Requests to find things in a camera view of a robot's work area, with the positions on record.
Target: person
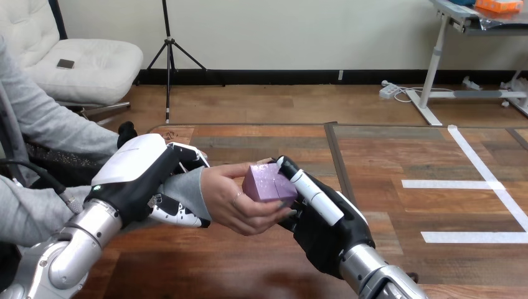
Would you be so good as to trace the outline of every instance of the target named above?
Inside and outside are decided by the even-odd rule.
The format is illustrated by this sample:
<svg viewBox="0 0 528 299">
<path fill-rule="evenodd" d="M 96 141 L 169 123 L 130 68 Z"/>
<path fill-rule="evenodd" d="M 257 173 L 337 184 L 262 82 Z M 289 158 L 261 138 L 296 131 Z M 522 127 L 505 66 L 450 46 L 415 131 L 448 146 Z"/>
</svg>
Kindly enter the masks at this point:
<svg viewBox="0 0 528 299">
<path fill-rule="evenodd" d="M 103 164 L 117 151 L 118 134 L 85 120 L 57 104 L 34 83 L 9 55 L 0 36 L 0 154 L 28 160 L 24 142 L 85 157 Z M 254 202 L 233 178 L 242 177 L 249 163 L 199 168 L 171 176 L 160 187 L 198 217 L 218 222 L 242 235 L 259 234 L 291 215 L 281 202 Z M 21 246 L 42 242 L 72 216 L 52 189 L 30 189 L 36 175 L 10 167 L 12 178 L 0 176 L 0 241 Z M 90 186 L 69 187 L 84 198 Z"/>
</svg>

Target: wooden floor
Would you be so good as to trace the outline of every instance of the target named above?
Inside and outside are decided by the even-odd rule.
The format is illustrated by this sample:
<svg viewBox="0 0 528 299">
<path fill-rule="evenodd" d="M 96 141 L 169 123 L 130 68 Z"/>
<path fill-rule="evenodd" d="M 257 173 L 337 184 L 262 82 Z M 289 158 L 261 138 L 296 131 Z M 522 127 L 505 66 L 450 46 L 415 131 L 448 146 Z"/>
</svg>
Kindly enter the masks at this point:
<svg viewBox="0 0 528 299">
<path fill-rule="evenodd" d="M 403 179 L 483 181 L 447 128 L 331 128 L 337 156 L 322 125 L 164 126 L 154 132 L 167 142 L 199 147 L 213 165 L 287 154 L 338 190 L 334 159 L 342 159 L 377 250 L 390 263 L 417 272 L 430 298 L 526 298 L 528 244 L 436 244 L 422 236 L 526 233 L 493 190 L 403 187 Z M 515 132 L 528 138 L 528 130 Z M 526 214 L 528 150 L 505 129 L 460 133 Z M 215 224 L 161 225 L 116 238 L 78 297 L 356 298 L 346 283 L 316 271 L 281 227 L 242 237 Z"/>
<path fill-rule="evenodd" d="M 442 87 L 460 89 L 460 86 Z M 379 89 L 378 85 L 175 86 L 171 90 L 171 123 L 338 121 L 361 125 L 426 125 L 411 103 L 380 98 Z M 134 86 L 123 100 L 131 102 L 132 108 L 104 119 L 103 126 L 116 130 L 121 123 L 131 120 L 140 133 L 145 133 L 165 122 L 165 87 Z M 524 115 L 513 107 L 503 108 L 500 103 L 501 100 L 434 100 L 430 108 L 446 125 L 528 126 Z"/>
</svg>

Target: floor tape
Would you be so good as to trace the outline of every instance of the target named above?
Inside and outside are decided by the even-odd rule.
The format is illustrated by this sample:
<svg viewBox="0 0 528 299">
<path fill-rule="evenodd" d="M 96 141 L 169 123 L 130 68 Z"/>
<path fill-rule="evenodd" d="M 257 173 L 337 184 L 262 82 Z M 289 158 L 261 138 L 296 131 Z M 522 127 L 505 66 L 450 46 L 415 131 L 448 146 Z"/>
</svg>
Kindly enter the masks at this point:
<svg viewBox="0 0 528 299">
<path fill-rule="evenodd" d="M 426 243 L 528 244 L 526 232 L 422 232 Z"/>
<path fill-rule="evenodd" d="M 455 139 L 458 146 L 460 146 L 462 151 L 464 151 L 464 154 L 468 157 L 473 166 L 475 166 L 480 175 L 482 175 L 484 180 L 486 180 L 486 182 L 488 183 L 498 182 L 497 178 L 495 178 L 493 173 L 491 173 L 489 168 L 484 164 L 484 162 L 477 155 L 477 153 L 475 153 L 475 150 L 473 150 L 469 143 L 464 139 L 462 134 L 458 131 L 457 127 L 450 125 L 448 127 L 448 131 L 453 137 L 453 139 Z M 497 194 L 499 199 L 506 206 L 506 209 L 510 211 L 515 220 L 518 221 L 518 223 L 526 232 L 528 232 L 528 216 L 526 216 L 524 211 L 519 207 L 515 200 L 513 200 L 510 194 L 506 190 L 493 189 L 493 191 L 495 192 L 495 194 Z"/>
<path fill-rule="evenodd" d="M 443 181 L 434 179 L 403 179 L 402 186 L 409 189 L 481 189 L 506 190 L 501 182 Z"/>
</svg>

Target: robotic arm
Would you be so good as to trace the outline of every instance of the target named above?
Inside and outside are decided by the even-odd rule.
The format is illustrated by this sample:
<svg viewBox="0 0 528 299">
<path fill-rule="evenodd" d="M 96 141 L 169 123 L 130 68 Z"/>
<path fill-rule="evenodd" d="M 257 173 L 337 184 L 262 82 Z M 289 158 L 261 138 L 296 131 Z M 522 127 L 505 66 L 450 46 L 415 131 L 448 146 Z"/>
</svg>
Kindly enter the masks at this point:
<svg viewBox="0 0 528 299">
<path fill-rule="evenodd" d="M 426 299 L 402 269 L 389 265 L 376 251 L 365 217 L 340 192 L 305 173 L 286 156 L 280 172 L 294 185 L 302 202 L 281 225 L 322 273 L 345 280 L 361 299 Z"/>
<path fill-rule="evenodd" d="M 199 166 L 209 167 L 196 148 L 165 145 L 157 134 L 129 140 L 93 178 L 84 209 L 74 209 L 62 229 L 24 253 L 12 285 L 0 299 L 71 298 L 110 240 L 133 221 L 152 217 L 175 225 L 209 226 L 176 200 L 156 194 L 172 173 Z"/>
<path fill-rule="evenodd" d="M 319 271 L 344 279 L 360 298 L 427 298 L 401 269 L 378 255 L 367 221 L 341 193 L 285 156 L 277 163 L 304 199 L 293 207 L 298 214 L 281 225 L 293 232 Z M 0 299 L 71 298 L 110 240 L 133 221 L 151 217 L 175 225 L 209 226 L 175 199 L 157 194 L 171 174 L 200 166 L 209 167 L 191 146 L 165 145 L 157 134 L 129 140 L 93 178 L 84 209 L 76 209 L 64 228 L 23 255 L 12 285 Z"/>
</svg>

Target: purple box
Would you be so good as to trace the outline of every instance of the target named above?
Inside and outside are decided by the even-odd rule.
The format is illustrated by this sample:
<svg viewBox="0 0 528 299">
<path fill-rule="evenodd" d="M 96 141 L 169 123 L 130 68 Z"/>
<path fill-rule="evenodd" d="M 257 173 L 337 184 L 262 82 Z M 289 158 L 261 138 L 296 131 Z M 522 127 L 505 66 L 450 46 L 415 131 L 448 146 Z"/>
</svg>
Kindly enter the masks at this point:
<svg viewBox="0 0 528 299">
<path fill-rule="evenodd" d="M 295 186 L 279 173 L 275 163 L 251 165 L 242 183 L 242 190 L 258 202 L 286 201 L 297 198 Z"/>
</svg>

